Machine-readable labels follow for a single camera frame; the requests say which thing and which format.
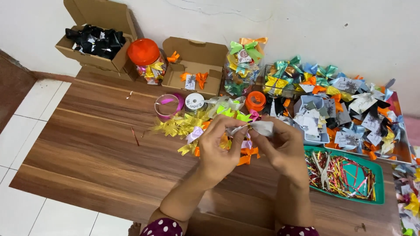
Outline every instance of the pink ribbon bow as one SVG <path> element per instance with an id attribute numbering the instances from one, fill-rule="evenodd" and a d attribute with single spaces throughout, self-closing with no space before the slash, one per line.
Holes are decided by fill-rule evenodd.
<path id="1" fill-rule="evenodd" d="M 198 137 L 200 137 L 203 133 L 204 131 L 200 127 L 194 126 L 193 131 L 186 137 L 187 144 L 190 144 L 192 141 L 198 139 Z"/>
<path id="2" fill-rule="evenodd" d="M 251 114 L 249 118 L 252 119 L 252 121 L 256 121 L 256 119 L 260 116 L 258 112 L 254 109 L 250 109 L 249 113 Z"/>
<path id="3" fill-rule="evenodd" d="M 252 141 L 242 141 L 241 149 L 242 148 L 249 148 L 249 149 L 251 149 L 252 148 Z"/>

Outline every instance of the white floor tile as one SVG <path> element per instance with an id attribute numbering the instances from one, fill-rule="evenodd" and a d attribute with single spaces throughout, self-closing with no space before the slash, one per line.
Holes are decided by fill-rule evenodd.
<path id="1" fill-rule="evenodd" d="M 98 212 L 47 199 L 29 236 L 89 236 L 97 215 Z"/>
<path id="2" fill-rule="evenodd" d="M 0 165 L 10 167 L 37 120 L 13 115 L 0 134 Z"/>
<path id="3" fill-rule="evenodd" d="M 64 94 L 66 94 L 68 88 L 70 87 L 71 83 L 69 82 L 63 82 L 60 87 L 58 88 L 57 92 L 51 99 L 50 103 L 40 116 L 40 120 L 48 121 L 51 115 L 54 113 L 56 107 L 60 103 L 61 99 L 64 97 Z"/>
<path id="4" fill-rule="evenodd" d="M 10 168 L 19 169 L 46 124 L 46 121 L 37 121 Z"/>
<path id="5" fill-rule="evenodd" d="M 38 80 L 26 95 L 15 114 L 39 119 L 61 84 L 62 81 L 54 79 Z"/>
<path id="6" fill-rule="evenodd" d="M 16 172 L 9 169 L 0 184 L 0 235 L 3 236 L 28 236 L 46 199 L 10 188 Z"/>
<path id="7" fill-rule="evenodd" d="M 0 184 L 9 168 L 0 166 Z"/>
<path id="8" fill-rule="evenodd" d="M 126 236 L 132 221 L 99 213 L 90 236 Z"/>

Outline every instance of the polka dot sleeve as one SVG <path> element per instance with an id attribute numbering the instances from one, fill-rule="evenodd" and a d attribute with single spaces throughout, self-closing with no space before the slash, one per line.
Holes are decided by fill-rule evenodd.
<path id="1" fill-rule="evenodd" d="M 140 236 L 182 236 L 179 224 L 169 218 L 160 218 L 147 225 Z"/>
<path id="2" fill-rule="evenodd" d="M 314 227 L 283 226 L 277 236 L 319 236 Z"/>

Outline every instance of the orange jar lid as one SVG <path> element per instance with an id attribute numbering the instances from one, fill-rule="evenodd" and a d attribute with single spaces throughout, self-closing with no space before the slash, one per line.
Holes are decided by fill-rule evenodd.
<path id="1" fill-rule="evenodd" d="M 147 66 L 155 62 L 160 55 L 157 44 L 151 39 L 138 39 L 127 49 L 131 61 L 138 66 Z"/>

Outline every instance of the hand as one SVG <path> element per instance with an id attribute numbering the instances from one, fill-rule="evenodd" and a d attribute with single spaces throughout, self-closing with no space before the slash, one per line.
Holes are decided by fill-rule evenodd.
<path id="1" fill-rule="evenodd" d="M 225 115 L 217 115 L 200 136 L 198 142 L 200 165 L 197 172 L 210 182 L 210 188 L 222 181 L 239 163 L 242 141 L 248 128 L 244 127 L 235 134 L 230 150 L 219 147 L 220 138 L 225 133 L 226 128 L 246 124 L 246 122 Z"/>
<path id="2" fill-rule="evenodd" d="M 298 187 L 308 188 L 309 176 L 301 132 L 274 117 L 263 116 L 261 120 L 274 123 L 274 136 L 270 142 L 267 137 L 250 130 L 252 142 L 281 175 Z"/>

